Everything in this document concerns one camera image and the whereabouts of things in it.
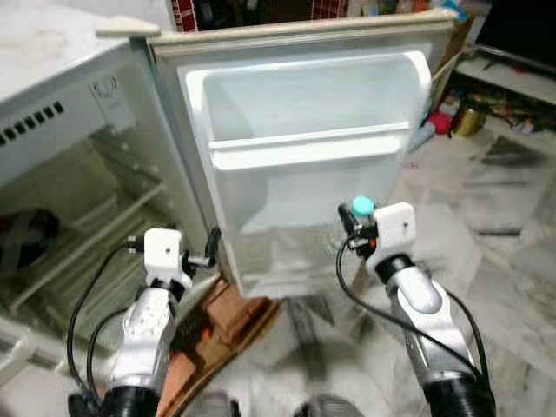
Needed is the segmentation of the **white open fridge door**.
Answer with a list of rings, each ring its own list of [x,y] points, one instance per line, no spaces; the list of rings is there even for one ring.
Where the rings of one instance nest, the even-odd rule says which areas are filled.
[[[169,100],[208,228],[222,231],[225,274],[247,297],[336,286],[337,208],[384,205],[424,123],[456,15],[445,9],[163,32],[144,41]],[[210,142],[408,122],[385,156],[221,171]]]

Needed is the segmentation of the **red bricks under fridge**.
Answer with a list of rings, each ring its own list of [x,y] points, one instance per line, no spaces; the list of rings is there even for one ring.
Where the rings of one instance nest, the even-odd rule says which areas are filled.
[[[156,417],[178,417],[215,374],[266,333],[281,310],[268,298],[240,294],[219,275],[195,286],[189,299],[195,305],[186,308],[172,341]]]

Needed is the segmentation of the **dark round item in fridge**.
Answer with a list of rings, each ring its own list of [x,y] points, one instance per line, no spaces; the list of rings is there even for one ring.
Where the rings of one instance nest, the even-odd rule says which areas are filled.
[[[15,275],[47,253],[61,230],[50,210],[33,208],[0,215],[0,277]]]

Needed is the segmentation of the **white mini fridge body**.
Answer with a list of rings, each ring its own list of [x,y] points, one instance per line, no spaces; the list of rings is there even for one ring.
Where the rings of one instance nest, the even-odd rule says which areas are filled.
[[[124,238],[171,227],[199,253],[209,234],[149,52],[98,36],[109,24],[48,0],[0,0],[0,215],[47,209],[62,226],[116,192],[167,188],[76,277],[49,283],[16,313],[0,307],[0,384],[28,369],[64,370],[73,302]]]

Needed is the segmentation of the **light blue cone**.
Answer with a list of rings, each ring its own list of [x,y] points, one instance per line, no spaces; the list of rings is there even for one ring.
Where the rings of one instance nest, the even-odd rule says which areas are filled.
[[[429,142],[433,136],[436,135],[436,124],[432,122],[424,122],[419,128],[414,132],[412,140],[410,140],[408,146],[409,154],[413,154],[422,144]]]

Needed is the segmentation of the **red round container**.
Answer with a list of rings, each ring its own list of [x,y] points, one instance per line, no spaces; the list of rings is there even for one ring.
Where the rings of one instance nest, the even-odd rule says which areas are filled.
[[[427,117],[426,122],[433,127],[435,135],[448,135],[452,131],[453,116],[436,111]]]

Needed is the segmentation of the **golden metal jar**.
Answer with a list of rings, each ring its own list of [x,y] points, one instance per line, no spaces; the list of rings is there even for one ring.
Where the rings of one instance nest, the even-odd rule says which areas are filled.
[[[484,103],[466,103],[453,116],[450,134],[473,136],[483,128],[489,107]]]

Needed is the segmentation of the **grey right robot foot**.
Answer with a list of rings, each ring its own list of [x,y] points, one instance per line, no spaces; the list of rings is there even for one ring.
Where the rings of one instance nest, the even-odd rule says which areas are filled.
[[[313,394],[302,402],[293,417],[365,417],[359,408],[337,394]]]

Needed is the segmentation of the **brown cardboard box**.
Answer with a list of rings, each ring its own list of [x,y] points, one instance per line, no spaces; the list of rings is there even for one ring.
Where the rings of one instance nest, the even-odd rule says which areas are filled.
[[[456,15],[453,30],[448,36],[445,44],[444,53],[442,53],[440,62],[434,67],[434,71],[438,72],[448,66],[449,61],[457,56],[464,48],[464,44],[470,28],[473,27],[473,21],[476,18],[476,11],[469,5],[464,5],[464,0],[436,0],[438,7],[452,11]]]

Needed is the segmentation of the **white low shelf rack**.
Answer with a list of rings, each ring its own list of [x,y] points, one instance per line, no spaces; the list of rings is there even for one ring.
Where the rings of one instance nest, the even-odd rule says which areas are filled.
[[[556,103],[556,80],[553,76],[478,47],[462,53],[455,64],[455,73],[543,103]]]

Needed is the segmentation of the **white door shelf rail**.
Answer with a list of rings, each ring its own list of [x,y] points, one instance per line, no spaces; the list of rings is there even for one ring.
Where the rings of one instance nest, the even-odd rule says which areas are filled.
[[[261,169],[285,164],[337,162],[355,156],[397,154],[407,143],[410,132],[412,126],[408,122],[372,124],[309,134],[210,142],[208,150],[215,169]]]

